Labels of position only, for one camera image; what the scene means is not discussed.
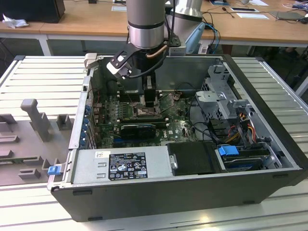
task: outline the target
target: computer case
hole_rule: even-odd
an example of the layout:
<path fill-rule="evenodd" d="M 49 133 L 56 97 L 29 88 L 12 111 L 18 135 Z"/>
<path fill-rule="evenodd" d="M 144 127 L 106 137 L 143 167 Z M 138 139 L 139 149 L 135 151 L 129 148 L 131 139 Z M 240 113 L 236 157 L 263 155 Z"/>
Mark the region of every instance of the computer case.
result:
<path fill-rule="evenodd" d="M 64 14 L 63 0 L 0 0 L 0 13 L 13 19 L 58 23 Z"/>

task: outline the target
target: warning label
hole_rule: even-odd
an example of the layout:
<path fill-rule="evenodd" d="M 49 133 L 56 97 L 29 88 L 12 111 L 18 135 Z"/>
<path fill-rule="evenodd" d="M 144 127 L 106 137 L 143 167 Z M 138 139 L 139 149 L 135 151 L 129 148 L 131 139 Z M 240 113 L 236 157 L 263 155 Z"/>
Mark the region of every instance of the warning label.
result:
<path fill-rule="evenodd" d="M 109 155 L 109 180 L 148 178 L 145 153 Z"/>

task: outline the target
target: table leg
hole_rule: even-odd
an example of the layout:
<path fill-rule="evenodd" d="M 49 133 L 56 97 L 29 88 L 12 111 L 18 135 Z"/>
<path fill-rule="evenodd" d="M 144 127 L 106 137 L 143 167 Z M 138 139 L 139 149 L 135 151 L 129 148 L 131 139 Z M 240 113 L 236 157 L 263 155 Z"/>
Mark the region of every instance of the table leg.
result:
<path fill-rule="evenodd" d="M 81 48 L 83 52 L 87 52 L 86 42 L 85 40 L 81 40 Z"/>
<path fill-rule="evenodd" d="M 53 55 L 53 52 L 52 52 L 52 49 L 48 43 L 48 40 L 46 38 L 39 38 L 39 43 L 40 43 L 40 46 L 43 50 L 43 53 L 45 56 L 52 56 Z"/>
<path fill-rule="evenodd" d="M 255 52 L 256 46 L 249 46 L 246 55 L 251 56 Z"/>
<path fill-rule="evenodd" d="M 301 97 L 305 91 L 308 88 L 308 76 L 306 77 L 306 79 L 304 80 L 304 82 L 298 87 L 298 89 L 296 90 L 296 95 L 298 95 L 299 97 Z"/>
<path fill-rule="evenodd" d="M 233 45 L 222 44 L 221 47 L 222 47 L 222 51 L 223 51 L 224 54 L 231 55 Z"/>

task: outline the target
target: paper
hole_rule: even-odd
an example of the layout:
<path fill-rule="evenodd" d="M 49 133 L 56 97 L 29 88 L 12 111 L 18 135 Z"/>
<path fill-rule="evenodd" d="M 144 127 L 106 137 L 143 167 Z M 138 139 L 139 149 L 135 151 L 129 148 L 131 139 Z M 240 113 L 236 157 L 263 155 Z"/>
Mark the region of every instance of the paper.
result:
<path fill-rule="evenodd" d="M 262 2 L 261 0 L 250 0 L 249 3 L 255 6 L 268 6 L 266 3 Z"/>
<path fill-rule="evenodd" d="M 127 11 L 127 8 L 126 6 L 113 6 L 111 7 L 111 11 Z"/>
<path fill-rule="evenodd" d="M 258 13 L 237 13 L 241 18 L 269 19 L 263 14 Z"/>
<path fill-rule="evenodd" d="M 16 28 L 16 27 L 23 27 L 23 26 L 28 26 L 29 24 L 27 24 L 27 22 L 24 19 L 12 19 L 9 17 L 6 17 L 3 14 L 3 20 L 2 22 L 7 26 L 7 27 L 11 27 L 11 28 Z"/>

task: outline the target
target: desk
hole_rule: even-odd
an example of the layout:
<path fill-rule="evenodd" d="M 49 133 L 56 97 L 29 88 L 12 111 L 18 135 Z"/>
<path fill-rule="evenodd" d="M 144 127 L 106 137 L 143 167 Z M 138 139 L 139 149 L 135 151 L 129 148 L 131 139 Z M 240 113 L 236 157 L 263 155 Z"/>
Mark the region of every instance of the desk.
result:
<path fill-rule="evenodd" d="M 235 0 L 229 0 L 231 5 L 238 6 Z M 259 11 L 288 11 L 283 3 L 292 3 L 289 0 L 264 0 L 268 7 L 250 7 Z M 38 39 L 44 55 L 51 55 L 48 45 L 49 39 L 68 40 L 108 40 L 125 41 L 127 36 L 126 12 L 114 12 L 111 8 L 114 4 L 98 2 L 88 4 L 87 1 L 73 2 L 65 0 L 65 14 L 58 24 L 32 23 L 26 28 L 10 29 L 0 25 L 0 37 L 3 38 L 27 38 Z M 217 6 L 204 1 L 202 11 Z M 214 13 L 223 13 L 221 7 L 210 10 Z M 292 46 L 306 47 L 308 41 L 307 25 L 302 23 L 290 24 L 285 21 L 275 21 L 269 13 L 265 19 L 244 19 L 233 14 L 213 14 L 215 27 L 220 31 L 221 44 L 251 45 L 251 46 Z M 202 35 L 202 43 L 208 44 L 213 39 L 212 31 L 205 31 Z"/>

